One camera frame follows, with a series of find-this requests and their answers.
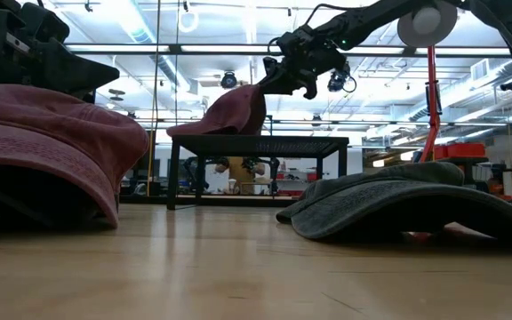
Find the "person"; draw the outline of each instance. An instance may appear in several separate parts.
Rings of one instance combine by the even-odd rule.
[[[244,186],[241,188],[243,182],[254,182],[256,173],[259,175],[264,174],[266,171],[264,164],[259,163],[252,168],[243,166],[244,158],[241,156],[231,156],[228,158],[228,166],[224,164],[217,164],[214,170],[218,173],[228,172],[228,178],[236,180],[235,189],[240,190],[241,194],[254,194],[254,186]]]

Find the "gray cap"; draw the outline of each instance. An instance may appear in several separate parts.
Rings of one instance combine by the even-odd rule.
[[[454,164],[399,165],[320,180],[276,218],[315,240],[436,232],[458,222],[512,243],[512,204],[462,185],[463,172]]]

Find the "baseball cap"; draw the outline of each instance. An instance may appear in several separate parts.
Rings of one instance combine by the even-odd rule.
[[[167,129],[181,134],[260,134],[266,118],[266,100],[259,85],[248,84],[220,96],[200,121]]]
[[[127,116],[64,93],[0,84],[0,165],[78,186],[114,227],[121,179],[147,150],[148,135]]]
[[[457,222],[512,244],[512,204],[462,187],[463,178],[454,164],[424,163],[320,180],[276,218],[314,240],[433,233]]]

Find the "white disc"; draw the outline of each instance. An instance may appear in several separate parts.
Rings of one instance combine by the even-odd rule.
[[[422,8],[412,19],[414,31],[421,35],[428,35],[436,32],[436,29],[442,21],[440,11],[433,7]]]
[[[444,40],[458,21],[458,8],[442,0],[416,12],[406,14],[398,21],[398,36],[404,44],[425,48]]]

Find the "table leg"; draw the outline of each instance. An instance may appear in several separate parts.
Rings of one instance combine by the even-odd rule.
[[[173,142],[171,148],[171,164],[169,167],[169,186],[167,190],[167,210],[175,210],[179,178],[179,152],[181,145]]]
[[[317,179],[320,180],[324,177],[324,159],[322,157],[317,158]]]
[[[195,200],[197,202],[203,196],[204,191],[204,168],[206,166],[204,156],[199,156],[196,160],[196,186],[195,186]]]
[[[347,175],[347,146],[339,147],[339,176]]]

